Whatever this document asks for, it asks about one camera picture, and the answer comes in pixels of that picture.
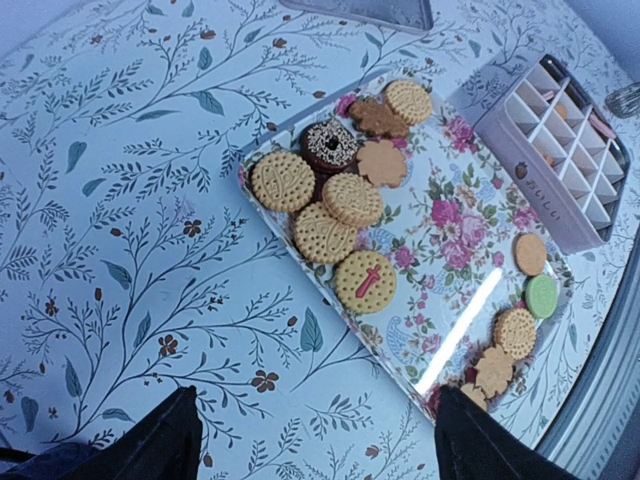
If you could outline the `floral cookie tray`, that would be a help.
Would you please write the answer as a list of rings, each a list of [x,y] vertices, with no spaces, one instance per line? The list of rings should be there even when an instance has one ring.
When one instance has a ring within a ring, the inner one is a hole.
[[[515,260],[520,235],[543,241],[544,273],[558,295],[558,309],[536,323],[539,340],[562,318],[574,292],[566,257],[522,192],[481,142],[465,150],[455,146],[450,130],[463,120],[441,96],[433,102],[434,115],[401,146],[407,177],[398,188],[382,190],[381,218],[357,241],[395,269],[396,294],[382,311],[346,309],[334,268],[311,263],[298,250],[294,216],[258,208],[315,287],[428,417],[435,414],[438,388],[463,379],[488,344],[498,314],[524,300],[527,280]]]

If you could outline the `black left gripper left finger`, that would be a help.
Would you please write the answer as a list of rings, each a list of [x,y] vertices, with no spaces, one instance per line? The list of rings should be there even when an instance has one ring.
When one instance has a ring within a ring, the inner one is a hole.
[[[203,425],[193,386],[179,387],[121,439],[62,479],[195,479]]]

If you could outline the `dark blue cup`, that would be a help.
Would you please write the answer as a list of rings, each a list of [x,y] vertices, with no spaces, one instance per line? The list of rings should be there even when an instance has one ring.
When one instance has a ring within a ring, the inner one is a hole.
[[[97,455],[98,449],[81,443],[61,443],[38,455],[1,449],[1,461],[12,466],[1,473],[2,479],[65,479]]]

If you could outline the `chocolate sprinkled donut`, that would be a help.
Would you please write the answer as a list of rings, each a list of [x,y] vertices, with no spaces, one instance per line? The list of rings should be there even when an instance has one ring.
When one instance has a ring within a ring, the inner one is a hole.
[[[327,121],[309,126],[300,139],[301,155],[311,168],[323,173],[339,173],[355,160],[359,144],[339,122]]]

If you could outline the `pink divided cookie tin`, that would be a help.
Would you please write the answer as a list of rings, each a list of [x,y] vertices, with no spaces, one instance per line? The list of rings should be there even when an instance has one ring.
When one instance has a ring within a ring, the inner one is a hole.
[[[450,98],[563,253],[609,243],[631,156],[563,62],[545,54],[512,78],[483,66]]]

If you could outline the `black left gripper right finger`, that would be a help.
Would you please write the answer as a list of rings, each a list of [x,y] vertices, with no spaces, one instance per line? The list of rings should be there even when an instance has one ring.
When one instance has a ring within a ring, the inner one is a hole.
[[[576,479],[522,444],[457,387],[440,389],[434,441],[442,479]]]

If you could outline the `dotted tan sandwich cookie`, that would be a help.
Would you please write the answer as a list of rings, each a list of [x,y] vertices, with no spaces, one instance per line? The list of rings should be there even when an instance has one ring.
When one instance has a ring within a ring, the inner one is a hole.
[[[496,320],[494,342],[515,361],[532,353],[536,339],[535,319],[525,308],[511,308]]]

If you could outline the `green round cookie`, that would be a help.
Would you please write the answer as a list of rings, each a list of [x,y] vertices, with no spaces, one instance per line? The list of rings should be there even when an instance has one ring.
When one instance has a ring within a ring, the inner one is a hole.
[[[535,318],[550,318],[554,314],[558,303],[558,290],[555,280],[546,274],[531,277],[526,283],[525,303]]]

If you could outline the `silver metal tin lid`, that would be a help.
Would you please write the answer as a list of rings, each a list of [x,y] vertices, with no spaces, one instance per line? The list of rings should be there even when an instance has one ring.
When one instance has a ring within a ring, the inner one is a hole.
[[[281,0],[291,9],[372,23],[408,33],[431,30],[434,18],[428,0]]]

